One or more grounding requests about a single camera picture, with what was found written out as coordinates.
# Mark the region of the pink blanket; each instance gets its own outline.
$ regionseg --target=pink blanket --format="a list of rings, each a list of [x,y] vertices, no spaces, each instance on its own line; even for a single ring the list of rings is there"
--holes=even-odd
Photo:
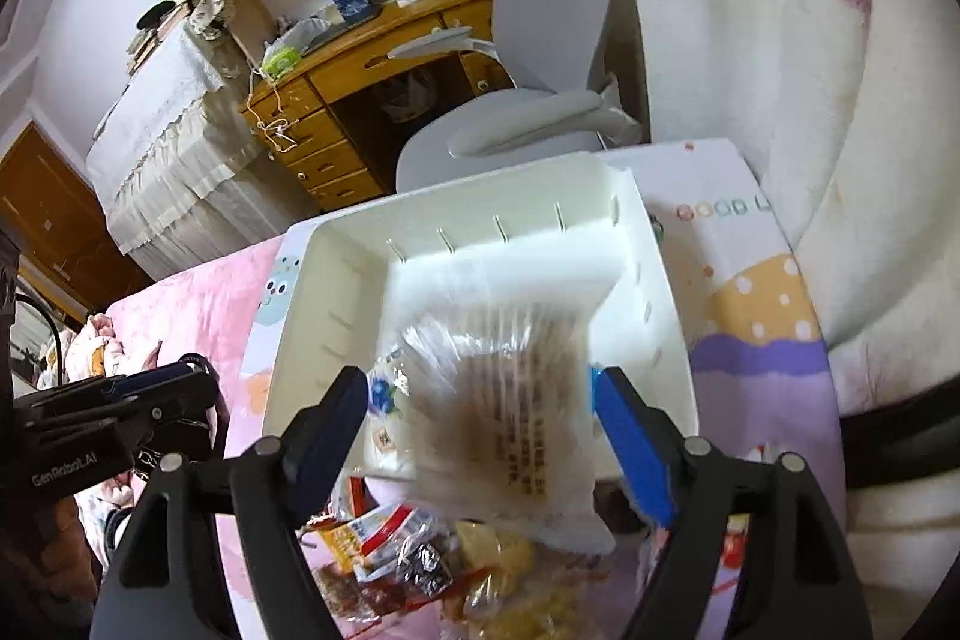
[[[184,353],[207,357],[232,410],[241,392],[240,362],[260,289],[281,240],[268,239],[187,269],[116,302],[107,315],[126,353],[140,355],[162,340],[158,366],[176,362]]]

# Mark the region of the blue gripper pad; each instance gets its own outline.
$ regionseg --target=blue gripper pad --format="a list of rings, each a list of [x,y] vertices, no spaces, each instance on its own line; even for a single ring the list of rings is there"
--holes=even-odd
[[[593,403],[637,509],[656,525],[670,528],[677,514],[670,471],[635,412],[637,403],[647,411],[650,408],[618,368],[593,373]]]

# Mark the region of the plastic bag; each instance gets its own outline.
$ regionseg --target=plastic bag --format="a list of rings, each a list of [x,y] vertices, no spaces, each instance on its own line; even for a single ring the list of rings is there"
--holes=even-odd
[[[402,586],[389,581],[359,584],[352,575],[338,572],[332,564],[314,570],[313,579],[330,615],[358,624],[358,631],[379,624],[384,617],[403,610],[406,605]]]
[[[546,307],[426,314],[371,372],[374,467],[392,461],[440,515],[611,552],[593,511],[586,348],[586,324]]]
[[[544,584],[511,600],[488,621],[474,623],[470,640],[601,640],[580,608],[579,589]]]
[[[263,53],[260,69],[271,79],[280,79],[301,61],[310,43],[330,28],[329,20],[307,18],[278,36]]]
[[[424,510],[391,504],[323,530],[320,536],[341,571],[352,572],[363,584],[392,575],[407,552],[443,529]]]
[[[373,100],[395,124],[414,121],[437,103],[437,80],[420,67],[381,80],[371,90]]]
[[[467,591],[464,615],[476,618],[498,610],[533,570],[534,544],[511,531],[469,521],[457,524],[457,536],[464,566],[472,572],[486,573]]]

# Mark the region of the wooden door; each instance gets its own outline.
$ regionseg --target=wooden door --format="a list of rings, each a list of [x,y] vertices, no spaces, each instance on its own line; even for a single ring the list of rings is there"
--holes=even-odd
[[[152,282],[117,250],[97,197],[34,124],[0,161],[0,213],[21,232],[41,271],[92,310]]]

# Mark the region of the wooden desk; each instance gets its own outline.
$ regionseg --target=wooden desk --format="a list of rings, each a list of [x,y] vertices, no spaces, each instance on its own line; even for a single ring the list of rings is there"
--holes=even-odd
[[[261,84],[244,116],[304,188],[330,211],[392,193],[400,149],[437,116],[512,85],[496,61],[476,52],[427,55],[392,61],[391,49],[441,28],[472,25],[491,39],[491,0],[423,0],[380,15],[307,55],[271,86]],[[429,64],[438,87],[433,110],[395,124],[367,89]],[[269,127],[265,131],[260,127]]]

